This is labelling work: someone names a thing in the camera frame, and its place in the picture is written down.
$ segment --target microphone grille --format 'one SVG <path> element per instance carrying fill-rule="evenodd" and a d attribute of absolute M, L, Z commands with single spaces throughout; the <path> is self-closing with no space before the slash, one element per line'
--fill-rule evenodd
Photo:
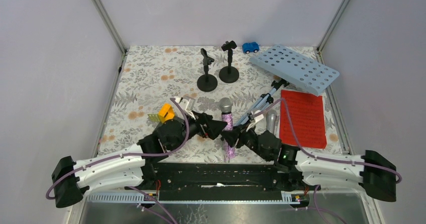
<path fill-rule="evenodd" d="M 271 116 L 271 115 L 277 116 L 277 111 L 275 111 L 273 109 L 269 110 L 268 113 L 266 114 L 266 116 Z"/>
<path fill-rule="evenodd" d="M 223 113 L 230 113 L 232 110 L 232 102 L 228 97 L 219 100 L 219 108 Z"/>

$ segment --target microphone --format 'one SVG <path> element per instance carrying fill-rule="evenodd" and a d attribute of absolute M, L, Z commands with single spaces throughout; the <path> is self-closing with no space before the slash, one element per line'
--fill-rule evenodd
<path fill-rule="evenodd" d="M 222 121 L 227 122 L 224 130 L 232 130 L 232 102 L 228 97 L 224 97 L 219 101 L 219 109 L 222 111 Z M 235 148 L 231 148 L 226 141 L 224 141 L 225 161 L 229 161 L 235 157 Z"/>
<path fill-rule="evenodd" d="M 275 135 L 275 122 L 277 121 L 277 111 L 271 109 L 266 114 L 266 130 Z"/>

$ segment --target silver microphone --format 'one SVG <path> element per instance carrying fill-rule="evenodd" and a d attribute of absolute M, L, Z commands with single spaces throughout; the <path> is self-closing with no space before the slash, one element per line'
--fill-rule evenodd
<path fill-rule="evenodd" d="M 277 121 L 277 111 L 270 110 L 266 114 L 266 130 L 275 135 L 275 122 Z"/>
<path fill-rule="evenodd" d="M 232 110 L 232 102 L 228 97 L 224 97 L 219 101 L 219 108 L 222 114 L 230 114 Z"/>

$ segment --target blue toy car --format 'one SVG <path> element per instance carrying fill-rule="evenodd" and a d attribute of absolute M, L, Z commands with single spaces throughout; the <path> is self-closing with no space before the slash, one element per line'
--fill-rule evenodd
<path fill-rule="evenodd" d="M 257 42 L 248 42 L 243 44 L 243 52 L 248 54 L 251 52 L 258 52 L 259 44 Z"/>

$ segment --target light blue pegboard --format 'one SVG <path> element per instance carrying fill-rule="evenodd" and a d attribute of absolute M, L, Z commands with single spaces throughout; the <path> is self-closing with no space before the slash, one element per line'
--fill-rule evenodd
<path fill-rule="evenodd" d="M 316 96 L 340 75 L 336 70 L 281 45 L 275 45 L 250 62 Z"/>

